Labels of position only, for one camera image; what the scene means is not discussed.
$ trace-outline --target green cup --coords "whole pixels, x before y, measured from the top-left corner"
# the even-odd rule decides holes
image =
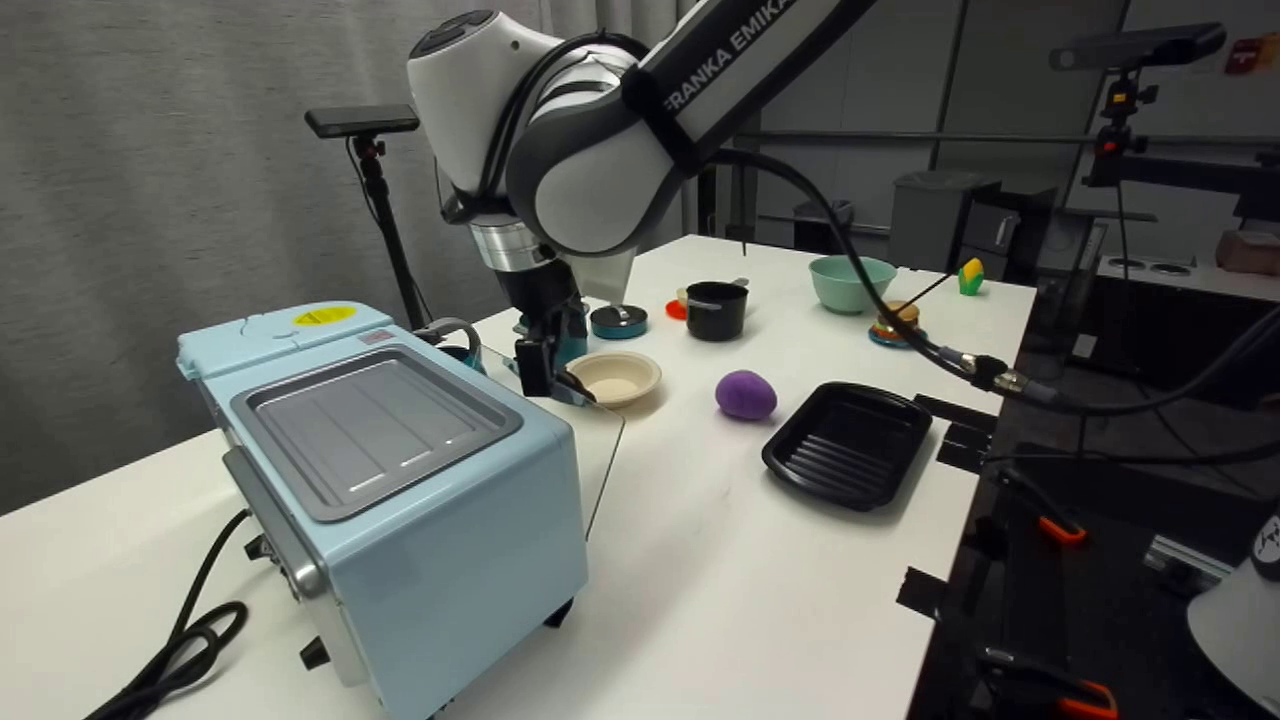
[[[983,290],[983,274],[960,274],[960,294],[979,294]]]
[[[895,274],[890,263],[876,258],[876,255],[861,255],[876,294],[883,294],[889,279]],[[851,270],[848,255],[821,255],[808,263],[810,274],[810,290],[816,298],[837,310],[837,316],[861,316],[872,307],[872,294],[863,289],[863,279]]]

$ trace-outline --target light blue toaster oven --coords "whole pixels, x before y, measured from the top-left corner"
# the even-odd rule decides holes
[[[243,316],[183,333],[174,362],[316,623],[304,662],[391,720],[440,712],[583,582],[568,425],[389,316]]]

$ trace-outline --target toaster oven window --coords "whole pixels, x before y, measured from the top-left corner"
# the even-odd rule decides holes
[[[518,428],[512,407],[405,352],[250,393],[238,407],[310,519],[346,519]]]

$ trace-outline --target small cup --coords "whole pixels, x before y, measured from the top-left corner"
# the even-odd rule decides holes
[[[687,336],[697,339],[736,339],[746,320],[746,289],[745,283],[687,283]]]

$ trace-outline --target purple ball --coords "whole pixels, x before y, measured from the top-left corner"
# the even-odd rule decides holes
[[[716,383],[716,403],[725,415],[745,419],[745,425],[765,425],[776,407],[776,393],[765,376],[757,371],[726,371]]]

